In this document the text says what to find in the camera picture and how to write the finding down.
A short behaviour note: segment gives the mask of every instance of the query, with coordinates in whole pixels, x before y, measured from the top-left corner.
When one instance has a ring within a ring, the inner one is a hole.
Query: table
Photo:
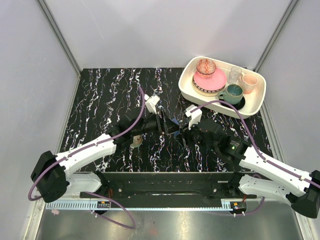
[[[254,209],[257,202],[251,202]],[[290,206],[266,202],[256,214],[236,217],[218,216],[203,211],[133,211],[137,228],[126,229],[95,218],[87,211],[50,210],[43,214],[37,240],[302,240],[297,219]],[[106,214],[130,225],[121,211]]]
[[[90,68],[82,71],[61,152],[85,144],[107,132],[121,117],[141,106],[138,85],[149,96],[160,97],[159,107],[181,125],[188,121],[184,110],[192,103],[183,98],[178,82],[183,68]],[[213,119],[224,131],[244,140],[248,135],[239,119],[202,108],[204,119]],[[272,156],[263,119],[258,112],[245,120],[262,152]],[[243,171],[225,163],[212,149],[185,149],[173,136],[143,135],[139,148],[121,149],[80,169],[81,172],[225,172]]]

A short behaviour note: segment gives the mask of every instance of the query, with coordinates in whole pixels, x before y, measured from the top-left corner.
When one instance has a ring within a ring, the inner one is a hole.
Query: mug
[[[244,96],[244,90],[241,86],[231,84],[218,94],[218,98],[232,105],[238,104]]]
[[[239,86],[243,88],[244,94],[250,94],[258,84],[258,78],[253,74],[245,74],[240,78]]]

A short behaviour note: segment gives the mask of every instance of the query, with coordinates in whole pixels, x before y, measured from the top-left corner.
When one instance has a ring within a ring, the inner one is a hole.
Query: pink cup
[[[244,94],[250,94],[258,84],[258,78],[253,74],[245,74],[239,81],[240,87],[243,88]]]

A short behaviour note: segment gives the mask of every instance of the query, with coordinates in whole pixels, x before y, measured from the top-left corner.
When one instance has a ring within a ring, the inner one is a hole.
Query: black plate
[[[232,105],[232,106],[234,106],[235,109],[240,110],[240,109],[242,109],[242,108],[245,106],[245,104],[246,104],[246,99],[245,99],[245,97],[243,96],[242,99],[241,99],[241,101],[240,101],[239,103],[234,104],[234,105]],[[227,107],[227,108],[231,108],[231,107],[229,107],[228,105],[226,105],[226,104],[224,104],[224,103],[221,103],[221,105],[224,106],[224,107]]]

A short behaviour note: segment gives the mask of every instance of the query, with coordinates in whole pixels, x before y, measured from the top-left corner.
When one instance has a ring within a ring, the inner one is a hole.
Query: teal mug
[[[235,105],[238,104],[244,96],[242,87],[236,84],[230,84],[226,89],[218,94],[218,98],[225,102]]]

